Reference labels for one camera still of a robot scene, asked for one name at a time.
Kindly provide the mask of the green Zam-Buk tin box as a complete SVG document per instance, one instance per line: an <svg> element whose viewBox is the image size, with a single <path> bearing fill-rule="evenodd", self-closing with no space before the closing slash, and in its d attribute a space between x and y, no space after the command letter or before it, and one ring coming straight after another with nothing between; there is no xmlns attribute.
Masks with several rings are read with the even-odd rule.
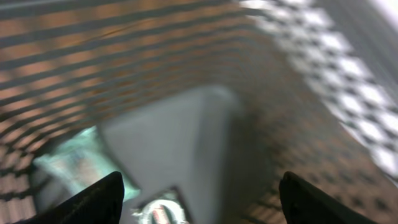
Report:
<svg viewBox="0 0 398 224"><path fill-rule="evenodd" d="M192 216L178 188L170 187L150 196L131 210L137 224L191 224Z"/></svg>

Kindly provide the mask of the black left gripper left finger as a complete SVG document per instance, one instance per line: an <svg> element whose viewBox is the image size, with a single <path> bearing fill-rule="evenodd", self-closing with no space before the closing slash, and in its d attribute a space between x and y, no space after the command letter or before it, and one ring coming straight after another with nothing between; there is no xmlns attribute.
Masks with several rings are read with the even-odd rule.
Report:
<svg viewBox="0 0 398 224"><path fill-rule="evenodd" d="M17 224L118 224L124 198L120 172L112 172L76 195L50 174L35 170L31 188L23 193L12 214Z"/></svg>

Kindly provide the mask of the mint green wipes pack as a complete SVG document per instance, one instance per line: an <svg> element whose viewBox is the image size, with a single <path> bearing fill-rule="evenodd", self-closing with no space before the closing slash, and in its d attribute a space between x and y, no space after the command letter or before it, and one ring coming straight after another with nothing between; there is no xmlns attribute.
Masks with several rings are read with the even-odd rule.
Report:
<svg viewBox="0 0 398 224"><path fill-rule="evenodd" d="M73 195L114 171L122 175L124 201L136 198L141 192L106 153L104 141L95 126L82 130L53 152L35 158L34 164L65 184Z"/></svg>

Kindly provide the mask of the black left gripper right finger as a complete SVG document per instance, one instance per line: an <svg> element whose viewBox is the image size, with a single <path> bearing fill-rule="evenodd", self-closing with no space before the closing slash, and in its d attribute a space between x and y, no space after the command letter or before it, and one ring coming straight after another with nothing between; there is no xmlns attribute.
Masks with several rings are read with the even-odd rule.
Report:
<svg viewBox="0 0 398 224"><path fill-rule="evenodd" d="M376 224L290 171L279 195L287 224Z"/></svg>

